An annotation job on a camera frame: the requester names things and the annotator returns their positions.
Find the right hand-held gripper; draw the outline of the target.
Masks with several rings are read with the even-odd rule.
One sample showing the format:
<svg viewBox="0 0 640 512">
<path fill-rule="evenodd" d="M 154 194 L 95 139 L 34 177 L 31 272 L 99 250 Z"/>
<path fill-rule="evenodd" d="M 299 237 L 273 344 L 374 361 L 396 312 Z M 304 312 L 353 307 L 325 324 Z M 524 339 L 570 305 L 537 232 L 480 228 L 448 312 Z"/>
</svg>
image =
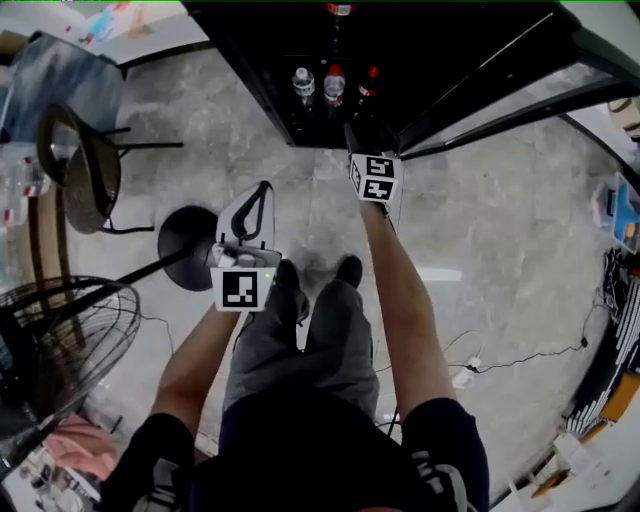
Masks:
<svg viewBox="0 0 640 512">
<path fill-rule="evenodd" d="M 356 119 L 344 125 L 349 179 L 361 201 L 389 205 L 401 174 L 396 137 L 378 119 Z"/>
</svg>

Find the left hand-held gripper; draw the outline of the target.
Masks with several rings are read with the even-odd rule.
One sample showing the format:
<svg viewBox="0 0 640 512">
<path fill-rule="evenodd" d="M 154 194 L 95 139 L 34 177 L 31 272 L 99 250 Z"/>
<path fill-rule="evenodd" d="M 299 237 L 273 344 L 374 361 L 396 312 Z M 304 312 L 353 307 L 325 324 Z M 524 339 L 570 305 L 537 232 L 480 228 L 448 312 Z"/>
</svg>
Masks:
<svg viewBox="0 0 640 512">
<path fill-rule="evenodd" d="M 268 181 L 249 187 L 220 213 L 216 240 L 209 255 L 216 309 L 263 311 L 282 259 L 267 250 L 275 244 L 274 190 Z"/>
</svg>

